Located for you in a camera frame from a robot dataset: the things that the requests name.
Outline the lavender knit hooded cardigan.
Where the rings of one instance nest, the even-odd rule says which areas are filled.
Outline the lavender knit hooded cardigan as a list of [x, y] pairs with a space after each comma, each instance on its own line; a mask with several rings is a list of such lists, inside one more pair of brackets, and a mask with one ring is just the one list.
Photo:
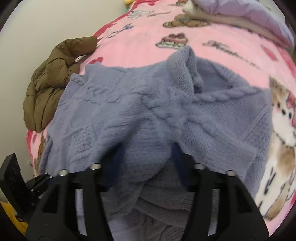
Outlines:
[[80, 172], [123, 144], [103, 195], [115, 240], [180, 240], [193, 195], [173, 145], [210, 170], [235, 171], [255, 197], [272, 133], [270, 89], [249, 85], [190, 47], [140, 68], [89, 64], [73, 74], [47, 130], [40, 172]]

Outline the lavender folded quilt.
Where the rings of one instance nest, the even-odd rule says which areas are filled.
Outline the lavender folded quilt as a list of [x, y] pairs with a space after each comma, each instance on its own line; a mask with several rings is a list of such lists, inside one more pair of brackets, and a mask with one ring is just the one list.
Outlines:
[[205, 13], [242, 17], [267, 28], [286, 45], [293, 47], [294, 37], [284, 20], [264, 7], [258, 1], [193, 1]]

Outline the pink cartoon bed blanket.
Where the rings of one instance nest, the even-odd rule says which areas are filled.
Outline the pink cartoon bed blanket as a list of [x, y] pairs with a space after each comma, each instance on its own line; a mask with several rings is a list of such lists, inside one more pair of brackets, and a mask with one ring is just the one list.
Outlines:
[[[295, 172], [289, 177], [280, 173], [278, 148], [295, 152], [295, 64], [284, 47], [260, 34], [233, 25], [207, 20], [191, 20], [182, 13], [183, 1], [136, 1], [131, 10], [106, 24], [95, 33], [97, 48], [80, 56], [79, 74], [88, 64], [141, 67], [165, 60], [180, 47], [190, 46], [200, 58], [231, 69], [249, 84], [266, 87], [274, 77], [283, 85], [287, 100], [284, 113], [273, 118], [275, 142], [264, 165], [264, 174], [256, 203], [273, 233], [295, 203]], [[47, 129], [27, 132], [27, 146], [35, 175], [47, 139]]]

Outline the yellow plush toy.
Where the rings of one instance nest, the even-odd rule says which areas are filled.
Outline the yellow plush toy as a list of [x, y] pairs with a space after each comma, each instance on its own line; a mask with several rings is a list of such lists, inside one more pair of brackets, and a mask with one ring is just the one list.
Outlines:
[[133, 3], [135, 0], [125, 0], [125, 4], [131, 4]]

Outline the brown puffer jacket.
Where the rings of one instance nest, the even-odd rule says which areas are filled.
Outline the brown puffer jacket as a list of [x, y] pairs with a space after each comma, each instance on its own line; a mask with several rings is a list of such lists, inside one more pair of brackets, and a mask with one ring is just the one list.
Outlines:
[[97, 42], [95, 36], [64, 40], [34, 71], [23, 101], [23, 119], [28, 130], [40, 133], [53, 119], [71, 75], [80, 72], [76, 59], [92, 54]]

